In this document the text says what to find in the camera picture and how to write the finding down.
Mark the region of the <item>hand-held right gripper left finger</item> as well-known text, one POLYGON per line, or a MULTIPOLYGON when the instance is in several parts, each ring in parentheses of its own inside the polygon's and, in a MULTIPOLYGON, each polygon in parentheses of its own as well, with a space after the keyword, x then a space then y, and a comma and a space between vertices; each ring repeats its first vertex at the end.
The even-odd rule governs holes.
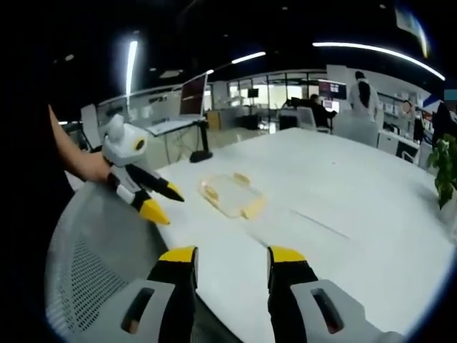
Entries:
POLYGON ((103 305, 104 342, 190 342, 196 312, 198 248, 171 249, 147 279, 103 305))

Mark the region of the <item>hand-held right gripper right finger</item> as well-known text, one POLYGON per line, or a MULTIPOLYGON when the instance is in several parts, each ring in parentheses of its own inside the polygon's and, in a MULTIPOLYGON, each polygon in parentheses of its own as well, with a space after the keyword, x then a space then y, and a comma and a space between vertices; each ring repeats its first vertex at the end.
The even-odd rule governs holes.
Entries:
POLYGON ((276 342, 402 342, 366 319, 363 305, 327 279, 304 255, 269 246, 268 313, 276 342))

